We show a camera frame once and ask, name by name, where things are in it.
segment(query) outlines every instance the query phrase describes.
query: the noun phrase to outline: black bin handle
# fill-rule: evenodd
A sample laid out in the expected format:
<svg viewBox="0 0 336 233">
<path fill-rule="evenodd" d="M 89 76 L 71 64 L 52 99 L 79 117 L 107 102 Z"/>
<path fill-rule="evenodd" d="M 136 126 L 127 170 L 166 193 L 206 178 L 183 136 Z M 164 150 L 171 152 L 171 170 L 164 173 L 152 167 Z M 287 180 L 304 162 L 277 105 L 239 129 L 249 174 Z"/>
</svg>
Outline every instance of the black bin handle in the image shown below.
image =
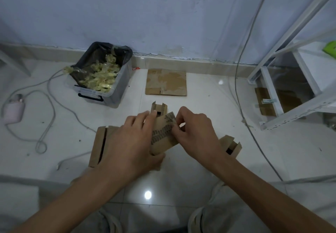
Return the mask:
<svg viewBox="0 0 336 233">
<path fill-rule="evenodd" d="M 85 99 L 90 99 L 90 100 L 96 100 L 96 101 L 100 101 L 100 102 L 103 102 L 104 99 L 102 96 L 98 95 L 98 97 L 100 97 L 100 99 L 97 99 L 97 98 L 93 98 L 93 97 L 89 97 L 89 96 L 85 96 L 85 95 L 82 95 L 82 94 L 78 94 L 79 97 L 82 97 L 82 98 L 85 98 Z"/>
</svg>

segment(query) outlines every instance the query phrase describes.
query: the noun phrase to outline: green object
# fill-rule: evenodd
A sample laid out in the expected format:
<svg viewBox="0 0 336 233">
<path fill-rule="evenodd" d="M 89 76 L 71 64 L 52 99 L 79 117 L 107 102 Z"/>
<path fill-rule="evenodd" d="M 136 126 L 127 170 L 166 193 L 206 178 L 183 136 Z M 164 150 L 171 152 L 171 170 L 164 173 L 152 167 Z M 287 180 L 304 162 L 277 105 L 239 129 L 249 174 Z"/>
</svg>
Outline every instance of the green object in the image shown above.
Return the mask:
<svg viewBox="0 0 336 233">
<path fill-rule="evenodd" d="M 336 40 L 329 42 L 322 50 L 336 59 Z"/>
</svg>

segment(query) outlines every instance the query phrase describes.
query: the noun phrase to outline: plastic storage bin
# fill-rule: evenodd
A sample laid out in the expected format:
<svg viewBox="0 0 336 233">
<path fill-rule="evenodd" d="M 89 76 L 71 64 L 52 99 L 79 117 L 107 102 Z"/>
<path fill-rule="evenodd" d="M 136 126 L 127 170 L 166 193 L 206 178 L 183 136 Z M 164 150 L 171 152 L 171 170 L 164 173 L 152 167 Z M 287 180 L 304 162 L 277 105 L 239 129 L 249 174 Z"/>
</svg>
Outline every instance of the plastic storage bin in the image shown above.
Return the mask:
<svg viewBox="0 0 336 233">
<path fill-rule="evenodd" d="M 104 46 L 105 48 L 112 48 L 113 45 L 109 43 L 94 42 L 85 54 L 81 57 L 76 65 L 73 67 L 83 68 L 95 62 L 95 57 L 100 57 L 104 59 L 103 56 L 95 56 L 96 50 L 99 47 Z M 104 93 L 100 91 L 95 91 L 87 89 L 78 85 L 74 77 L 68 75 L 65 80 L 65 85 L 69 88 L 72 88 L 78 93 L 78 96 L 84 98 L 87 102 L 97 103 L 101 105 L 106 105 L 108 107 L 117 108 L 120 104 L 121 98 L 123 97 L 124 91 L 128 86 L 128 82 L 132 76 L 132 65 L 130 58 L 133 55 L 132 49 L 129 47 L 114 47 L 115 53 L 117 54 L 117 64 L 121 65 L 120 71 L 116 77 L 115 83 L 112 85 L 109 92 Z"/>
</svg>

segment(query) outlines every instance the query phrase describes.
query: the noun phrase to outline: forearm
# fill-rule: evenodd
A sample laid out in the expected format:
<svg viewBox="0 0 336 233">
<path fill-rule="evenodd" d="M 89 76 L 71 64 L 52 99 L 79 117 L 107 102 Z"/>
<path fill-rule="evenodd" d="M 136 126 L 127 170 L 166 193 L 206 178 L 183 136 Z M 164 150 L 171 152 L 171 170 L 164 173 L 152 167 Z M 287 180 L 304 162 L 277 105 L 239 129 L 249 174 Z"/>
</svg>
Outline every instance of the forearm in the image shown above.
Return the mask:
<svg viewBox="0 0 336 233">
<path fill-rule="evenodd" d="M 232 188 L 272 232 L 336 232 L 331 224 L 226 153 L 214 158 L 208 169 Z"/>
<path fill-rule="evenodd" d="M 123 180 L 107 180 L 95 168 L 13 232 L 70 232 L 123 186 Z"/>
</svg>

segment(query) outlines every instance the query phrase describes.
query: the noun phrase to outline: baseboard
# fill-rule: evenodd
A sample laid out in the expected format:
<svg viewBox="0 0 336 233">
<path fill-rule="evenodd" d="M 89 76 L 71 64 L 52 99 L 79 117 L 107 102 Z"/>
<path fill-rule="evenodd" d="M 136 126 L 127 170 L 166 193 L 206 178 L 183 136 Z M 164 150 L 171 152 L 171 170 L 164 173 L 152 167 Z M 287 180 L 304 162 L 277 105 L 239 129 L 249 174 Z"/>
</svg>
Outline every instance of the baseboard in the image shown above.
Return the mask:
<svg viewBox="0 0 336 233">
<path fill-rule="evenodd" d="M 12 58 L 28 58 L 44 61 L 76 63 L 85 50 L 57 48 L 39 45 L 0 44 L 0 49 Z M 181 60 L 165 56 L 134 55 L 131 59 L 133 67 L 143 69 L 163 68 L 181 70 L 188 73 L 234 76 L 236 64 L 212 60 Z M 256 65 L 239 65 L 237 77 L 248 77 Z M 284 73 L 278 67 L 272 67 L 271 72 Z"/>
</svg>

